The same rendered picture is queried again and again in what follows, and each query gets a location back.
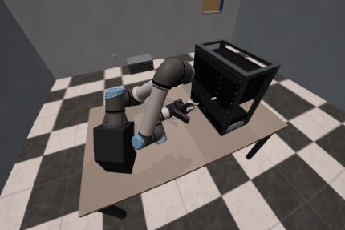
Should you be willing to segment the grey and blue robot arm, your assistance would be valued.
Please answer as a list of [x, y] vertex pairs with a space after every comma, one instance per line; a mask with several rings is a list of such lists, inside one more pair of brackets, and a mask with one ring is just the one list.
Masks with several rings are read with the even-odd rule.
[[133, 87], [130, 90], [125, 90], [124, 87], [107, 89], [103, 127], [127, 126], [125, 107], [139, 106], [149, 97], [139, 133], [132, 137], [132, 146], [140, 150], [153, 143], [165, 142], [167, 136], [161, 121], [170, 118], [168, 108], [162, 108], [168, 91], [182, 83], [190, 83], [194, 75], [192, 64], [170, 58], [164, 60], [157, 68], [153, 79], [141, 87]]

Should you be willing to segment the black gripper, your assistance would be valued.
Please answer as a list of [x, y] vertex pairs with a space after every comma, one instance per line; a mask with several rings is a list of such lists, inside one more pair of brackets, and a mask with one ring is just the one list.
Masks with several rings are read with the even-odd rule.
[[178, 99], [179, 101], [175, 100], [174, 103], [171, 103], [169, 105], [166, 105], [166, 108], [168, 108], [170, 118], [173, 117], [173, 110], [177, 109], [178, 111], [182, 112], [183, 114], [188, 114], [190, 111], [192, 111], [195, 107], [199, 105], [199, 103], [193, 103], [191, 100], [188, 100], [187, 103], [183, 103], [181, 99]]

